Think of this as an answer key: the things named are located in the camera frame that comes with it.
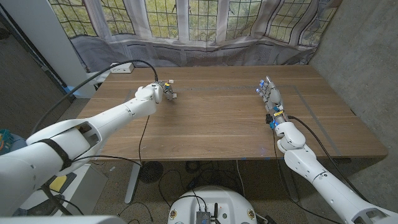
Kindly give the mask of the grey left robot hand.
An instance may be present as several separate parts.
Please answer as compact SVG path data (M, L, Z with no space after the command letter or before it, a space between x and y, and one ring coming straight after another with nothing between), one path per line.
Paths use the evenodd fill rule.
M162 88L163 94L166 96L166 98L171 101L177 98L177 94L174 93L172 89L172 84L174 83L173 80L169 81L157 81L155 82L156 84L160 85Z

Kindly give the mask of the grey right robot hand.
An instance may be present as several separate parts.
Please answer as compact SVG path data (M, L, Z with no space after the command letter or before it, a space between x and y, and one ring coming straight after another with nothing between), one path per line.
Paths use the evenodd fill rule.
M272 129L281 123L287 122L287 118L284 115L283 99L269 76L260 81L256 93L262 98L265 104L267 111L266 123L270 124Z

